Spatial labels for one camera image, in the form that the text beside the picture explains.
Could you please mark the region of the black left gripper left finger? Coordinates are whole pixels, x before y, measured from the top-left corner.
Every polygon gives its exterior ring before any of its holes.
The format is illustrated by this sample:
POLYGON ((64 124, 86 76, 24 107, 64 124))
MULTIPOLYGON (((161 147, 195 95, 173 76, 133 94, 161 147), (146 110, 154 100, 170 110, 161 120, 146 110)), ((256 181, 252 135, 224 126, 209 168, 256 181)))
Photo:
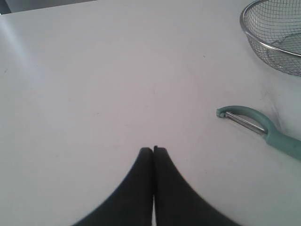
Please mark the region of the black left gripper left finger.
POLYGON ((154 195, 153 151, 142 148, 114 192, 76 226, 150 226, 154 195))

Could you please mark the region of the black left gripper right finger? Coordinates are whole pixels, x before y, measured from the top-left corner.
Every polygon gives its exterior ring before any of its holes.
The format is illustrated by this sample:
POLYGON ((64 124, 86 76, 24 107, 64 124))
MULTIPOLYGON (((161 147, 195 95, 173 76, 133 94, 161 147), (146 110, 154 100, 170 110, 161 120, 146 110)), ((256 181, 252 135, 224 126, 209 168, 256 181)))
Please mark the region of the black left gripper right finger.
POLYGON ((158 226, 237 226, 186 182, 167 150, 154 147, 155 212, 158 226))

